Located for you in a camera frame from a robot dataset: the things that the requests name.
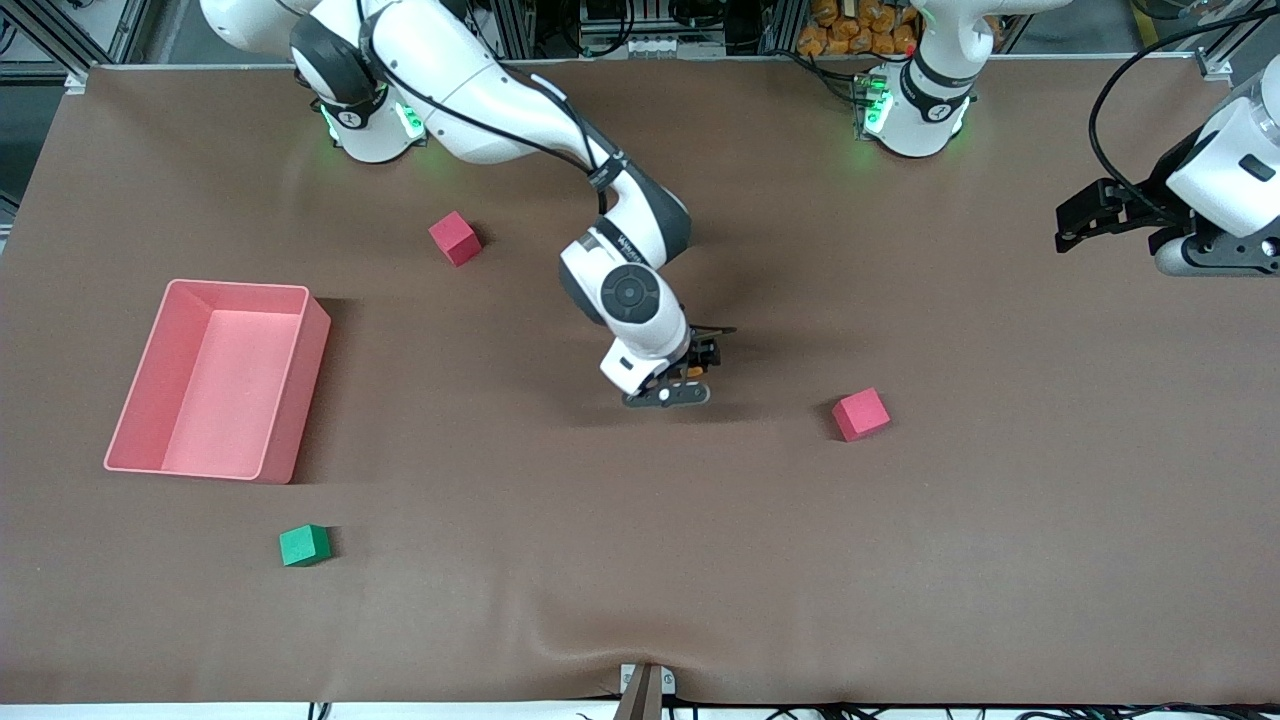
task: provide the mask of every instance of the green led light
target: green led light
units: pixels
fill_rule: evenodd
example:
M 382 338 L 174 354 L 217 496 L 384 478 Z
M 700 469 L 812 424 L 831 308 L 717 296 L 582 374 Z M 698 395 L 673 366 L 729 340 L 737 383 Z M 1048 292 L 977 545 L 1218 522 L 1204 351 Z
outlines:
M 407 105 L 399 102 L 396 104 L 396 114 L 399 115 L 401 124 L 404 126 L 404 132 L 410 137 L 421 137 L 425 132 L 422 129 L 422 120 L 419 119 L 417 113 Z
M 884 118 L 888 117 L 888 111 L 893 108 L 893 95 L 891 92 L 884 92 L 879 100 L 867 111 L 867 123 L 864 129 L 870 133 L 877 133 L 884 128 Z
M 329 109 L 321 105 L 320 114 L 324 115 L 324 123 L 329 126 L 329 137 L 332 137 L 334 142 L 340 142 L 338 140 L 338 128 L 333 127 L 333 115 L 329 114 Z

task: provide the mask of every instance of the orange object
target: orange object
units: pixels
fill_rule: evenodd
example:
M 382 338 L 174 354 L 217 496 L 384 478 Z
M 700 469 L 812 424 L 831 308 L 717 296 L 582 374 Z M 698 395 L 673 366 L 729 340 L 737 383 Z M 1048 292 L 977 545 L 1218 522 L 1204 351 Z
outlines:
M 887 32 L 877 32 L 872 36 L 872 53 L 881 55 L 893 54 L 893 37 Z
M 911 55 L 915 53 L 915 31 L 911 26 L 897 26 L 893 31 L 893 51 L 899 55 Z
M 813 0 L 809 12 L 813 13 L 813 20 L 822 27 L 831 27 L 840 19 L 840 6 L 836 0 Z
M 800 38 L 796 40 L 796 51 L 801 55 L 814 58 L 822 55 L 822 51 L 827 49 L 827 31 L 815 27 L 806 26 L 800 31 Z
M 996 35 L 996 47 L 1000 47 L 1001 41 L 1005 40 L 1004 28 L 1000 27 L 1000 18 L 996 15 L 987 15 L 987 24 L 991 26 L 991 32 Z
M 849 41 L 850 53 L 865 53 L 872 49 L 872 31 L 863 28 L 858 37 Z
M 892 8 L 881 8 L 883 12 L 872 20 L 872 32 L 888 32 L 893 29 L 893 20 L 897 13 Z
M 841 18 L 836 20 L 836 24 L 831 26 L 831 38 L 849 41 L 858 37 L 861 27 L 854 18 Z
M 881 15 L 884 14 L 884 5 L 879 0 L 858 0 L 858 22 L 864 28 L 872 27 Z

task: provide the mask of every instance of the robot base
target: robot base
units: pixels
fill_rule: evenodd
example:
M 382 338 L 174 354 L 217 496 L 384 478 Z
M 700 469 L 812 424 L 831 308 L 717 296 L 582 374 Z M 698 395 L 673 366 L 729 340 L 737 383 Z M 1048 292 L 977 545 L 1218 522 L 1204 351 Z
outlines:
M 966 99 L 960 108 L 951 111 L 941 122 L 925 120 L 920 111 L 906 101 L 902 91 L 902 70 L 905 63 L 886 63 L 870 72 L 873 78 L 883 78 L 884 87 L 879 90 L 879 108 L 865 110 L 861 135 L 876 138 L 886 149 L 906 158 L 927 158 L 946 147 L 964 120 L 969 109 Z
M 422 120 L 407 105 L 398 102 L 389 88 L 366 118 L 361 113 L 324 104 L 320 113 L 329 124 L 329 137 L 353 160 L 376 164 L 399 158 L 426 138 Z

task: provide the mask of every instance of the black cable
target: black cable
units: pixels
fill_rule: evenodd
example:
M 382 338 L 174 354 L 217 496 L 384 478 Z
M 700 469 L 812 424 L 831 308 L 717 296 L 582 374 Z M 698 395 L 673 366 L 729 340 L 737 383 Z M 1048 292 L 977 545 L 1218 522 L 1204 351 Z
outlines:
M 570 50 L 577 53 L 579 55 L 581 55 L 584 58 L 598 58 L 600 55 L 608 55 L 609 53 L 613 53 L 614 50 L 618 50 L 620 47 L 622 47 L 623 45 L 626 45 L 627 40 L 631 38 L 631 32 L 636 27 L 636 8 L 631 3 L 632 3 L 632 0 L 618 0 L 618 4 L 622 6 L 622 13 L 618 14 L 618 37 L 616 37 L 613 40 L 613 42 L 609 44 L 609 46 L 607 49 L 600 50 L 599 53 L 596 53 L 596 51 L 590 50 L 588 47 L 582 47 L 570 35 L 570 32 L 568 32 L 570 23 L 567 22 L 568 13 L 566 13 L 566 8 L 570 8 L 573 4 L 573 0 L 562 0 L 561 4 L 559 4 L 559 14 L 561 14 L 561 28 L 559 28 L 559 32 L 561 32 L 561 37 L 564 38 L 564 42 L 568 45 Z M 582 22 L 579 20 L 577 23 L 579 23 L 579 27 L 581 27 Z
M 328 720 L 330 710 L 333 710 L 332 702 L 308 702 L 307 720 Z
M 814 60 L 808 59 L 808 58 L 805 58 L 803 55 L 797 55 L 797 54 L 795 54 L 795 53 L 792 53 L 790 50 L 782 50 L 782 49 L 765 50 L 764 54 L 765 55 L 782 55 L 785 58 L 791 58 L 792 60 L 795 60 L 795 63 L 797 65 L 800 65 L 805 70 L 813 73 L 818 79 L 820 79 L 822 85 L 832 95 L 835 95 L 836 97 L 838 97 L 841 101 L 849 102 L 850 105 L 852 105 L 852 104 L 856 102 L 856 100 L 854 99 L 852 95 L 845 95 L 844 92 L 841 92 L 841 90 L 838 87 L 831 85 L 832 81 L 840 81 L 840 82 L 849 82 L 849 83 L 851 83 L 851 82 L 854 82 L 854 76 L 852 74 L 837 73 L 837 72 L 833 72 L 833 70 L 824 70 L 824 69 L 819 68 L 818 63 L 815 63 Z
M 18 38 L 18 26 L 10 23 L 9 18 L 0 18 L 0 23 L 4 23 L 0 26 L 0 42 L 4 44 L 4 46 L 0 47 L 0 55 L 4 55 L 10 47 L 13 47 L 13 41 Z M 13 32 L 9 33 L 9 37 L 5 37 L 4 33 L 9 31 Z
M 591 151 L 591 141 L 590 141 L 590 138 L 588 137 L 588 133 L 586 133 L 586 123 L 582 120 L 582 117 L 577 114 L 577 110 L 573 109 L 573 105 L 571 105 L 568 102 L 568 100 L 564 100 L 559 95 L 556 95 L 554 92 L 552 92 L 549 88 L 543 87 L 541 83 L 539 83 L 538 81 L 535 81 L 525 70 L 522 70 L 520 68 L 515 68 L 515 67 L 508 67 L 508 65 L 502 65 L 502 67 L 503 67 L 503 69 L 506 69 L 508 72 L 513 72 L 513 73 L 524 77 L 525 79 L 532 82 L 534 83 L 534 90 L 541 92 L 544 97 L 547 97 L 548 100 L 550 100 L 553 105 L 556 105 L 557 108 L 559 108 L 559 110 L 562 113 L 564 113 L 566 115 L 568 115 L 568 119 L 573 120 L 573 124 L 577 126 L 579 132 L 582 133 L 582 151 L 586 154 L 588 167 L 590 168 L 591 173 L 594 173 L 595 170 L 598 170 L 600 167 L 595 163 L 595 152 Z M 604 196 L 604 191 L 603 190 L 599 190 L 599 191 L 595 192 L 595 200 L 596 200 L 596 202 L 595 202 L 595 211 L 596 211 L 596 214 L 603 215 L 605 213 L 605 210 L 608 210 L 608 205 L 609 205 L 608 199 Z
M 1140 717 L 1152 712 L 1193 712 L 1197 715 L 1211 715 L 1215 717 L 1221 717 L 1224 720 L 1248 720 L 1244 715 L 1229 710 L 1226 707 L 1211 707 L 1206 705 L 1194 705 L 1189 702 L 1166 702 L 1164 705 L 1155 705 L 1151 707 L 1137 708 L 1129 712 L 1114 712 L 1115 717 L 1121 720 L 1130 720 L 1133 717 Z
M 532 140 L 527 140 L 527 138 L 520 137 L 518 135 L 509 133 L 509 132 L 507 132 L 507 131 L 504 131 L 502 128 L 495 128 L 495 127 L 490 126 L 489 123 L 477 120 L 477 119 L 475 119 L 475 118 L 472 118 L 470 115 L 465 115 L 465 114 L 454 110 L 453 108 L 443 105 L 443 104 L 438 102 L 430 95 L 422 95 L 421 92 L 419 92 L 415 87 L 412 87 L 411 85 L 406 83 L 399 76 L 397 76 L 390 68 L 388 68 L 385 65 L 383 67 L 383 72 L 387 74 L 387 79 L 394 82 L 397 86 L 402 87 L 404 91 L 407 91 L 413 97 L 417 97 L 422 102 L 426 102 L 431 108 L 435 108 L 436 110 L 440 110 L 442 113 L 444 113 L 447 115 L 452 115 L 452 117 L 454 117 L 454 118 L 457 118 L 457 119 L 460 119 L 460 120 L 462 120 L 462 122 L 465 122 L 465 123 L 467 123 L 467 124 L 470 124 L 472 127 L 477 127 L 477 128 L 480 128 L 480 129 L 483 129 L 485 132 L 492 132 L 493 135 L 497 135 L 498 137 L 504 137 L 504 138 L 507 138 L 507 140 L 509 140 L 512 142 L 518 142 L 518 143 L 524 145 L 525 147 L 532 147 L 534 150 L 539 150 L 541 152 L 545 152 L 545 154 L 550 155 L 552 158 L 558 158 L 558 159 L 568 163 L 570 165 L 573 165 L 575 168 L 577 168 L 579 170 L 581 170 L 584 174 L 591 174 L 591 169 L 588 168 L 586 165 L 584 165 L 577 158 L 573 158 L 571 155 L 566 155 L 566 154 L 561 152 L 559 150 L 554 150 L 554 149 L 547 147 L 545 145 L 541 145 L 540 142 L 534 142 Z
M 1149 208 L 1161 219 L 1171 223 L 1175 227 L 1181 224 L 1181 220 L 1174 217 L 1174 214 L 1170 213 L 1169 210 L 1156 206 L 1156 204 L 1152 202 L 1151 199 L 1146 196 L 1146 193 L 1138 190 L 1138 186 L 1130 182 L 1129 178 L 1124 177 L 1120 169 L 1115 167 L 1111 159 L 1107 158 L 1107 154 L 1102 150 L 1102 143 L 1098 142 L 1098 113 L 1102 111 L 1102 104 L 1106 101 L 1107 96 L 1111 95 L 1111 88 L 1114 88 L 1116 83 L 1120 82 L 1120 78 L 1129 70 L 1129 68 L 1134 67 L 1139 60 L 1142 60 L 1147 55 L 1151 55 L 1156 50 L 1160 50 L 1161 47 L 1167 47 L 1170 45 L 1174 45 L 1175 42 L 1181 42 L 1188 37 L 1196 37 L 1197 35 L 1213 32 L 1215 29 L 1233 28 L 1239 24 L 1244 24 L 1253 20 L 1262 20 L 1277 14 L 1280 14 L 1280 6 L 1268 8 L 1266 10 L 1257 10 L 1253 13 L 1245 13 L 1235 18 L 1219 20 L 1216 23 L 1203 24 L 1190 29 L 1184 29 L 1181 32 L 1175 32 L 1169 37 L 1160 40 L 1156 44 L 1152 44 L 1148 47 L 1143 47 L 1138 53 L 1134 53 L 1133 58 L 1129 58 L 1128 60 L 1121 63 L 1120 67 L 1116 68 L 1116 72 L 1111 73 L 1111 77 L 1107 78 L 1107 82 L 1102 86 L 1102 90 L 1098 92 L 1097 100 L 1093 101 L 1093 109 L 1089 110 L 1089 147 L 1093 150 L 1093 155 L 1098 159 L 1098 164 L 1101 164 L 1102 169 L 1105 169 L 1107 174 L 1111 176 L 1117 183 L 1120 183 L 1120 186 L 1124 187 L 1130 195 L 1140 200 L 1143 205 Z M 1019 720 L 1028 720 L 1028 719 L 1019 717 Z

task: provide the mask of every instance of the pink cube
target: pink cube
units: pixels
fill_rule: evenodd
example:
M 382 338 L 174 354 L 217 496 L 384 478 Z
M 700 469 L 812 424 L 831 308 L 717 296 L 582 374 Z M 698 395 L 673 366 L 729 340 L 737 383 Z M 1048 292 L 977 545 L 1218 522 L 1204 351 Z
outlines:
M 845 442 L 867 437 L 888 424 L 888 413 L 873 387 L 837 402 L 832 415 L 836 416 Z
M 104 466 L 289 482 L 328 336 L 305 287 L 170 282 Z
M 480 240 L 476 237 L 476 231 L 471 229 L 471 225 L 462 219 L 457 210 L 431 225 L 431 238 L 435 240 L 435 245 L 440 247 L 454 268 L 480 254 Z

